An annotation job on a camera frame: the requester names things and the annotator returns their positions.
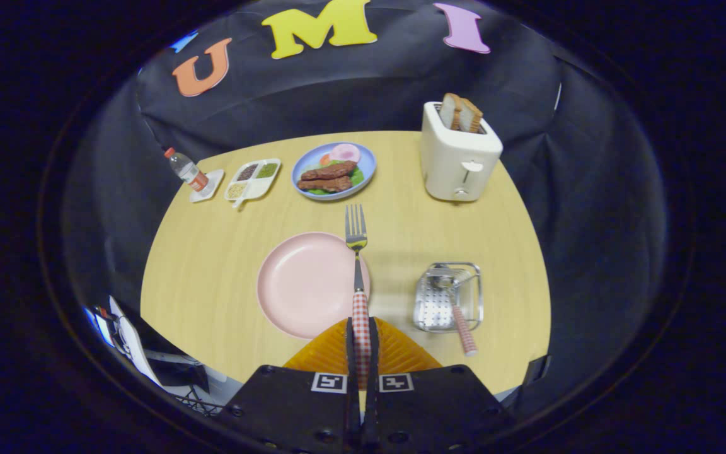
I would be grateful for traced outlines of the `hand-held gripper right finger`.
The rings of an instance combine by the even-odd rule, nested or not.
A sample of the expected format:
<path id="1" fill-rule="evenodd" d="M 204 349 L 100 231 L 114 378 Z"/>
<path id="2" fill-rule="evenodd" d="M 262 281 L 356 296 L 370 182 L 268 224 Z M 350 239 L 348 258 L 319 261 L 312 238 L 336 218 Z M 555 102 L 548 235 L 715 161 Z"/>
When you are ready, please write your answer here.
<path id="1" fill-rule="evenodd" d="M 463 364 L 382 374 L 374 317 L 363 417 L 365 453 L 473 453 L 516 419 Z"/>

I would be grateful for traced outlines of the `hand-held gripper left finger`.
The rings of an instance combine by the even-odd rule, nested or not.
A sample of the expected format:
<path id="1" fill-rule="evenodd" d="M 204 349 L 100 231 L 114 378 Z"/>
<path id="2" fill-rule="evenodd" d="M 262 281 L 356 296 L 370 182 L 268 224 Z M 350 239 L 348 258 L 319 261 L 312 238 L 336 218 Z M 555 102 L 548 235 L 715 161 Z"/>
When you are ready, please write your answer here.
<path id="1" fill-rule="evenodd" d="M 354 452 L 361 434 L 354 340 L 348 319 L 340 337 L 343 373 L 260 366 L 216 421 L 260 452 Z"/>

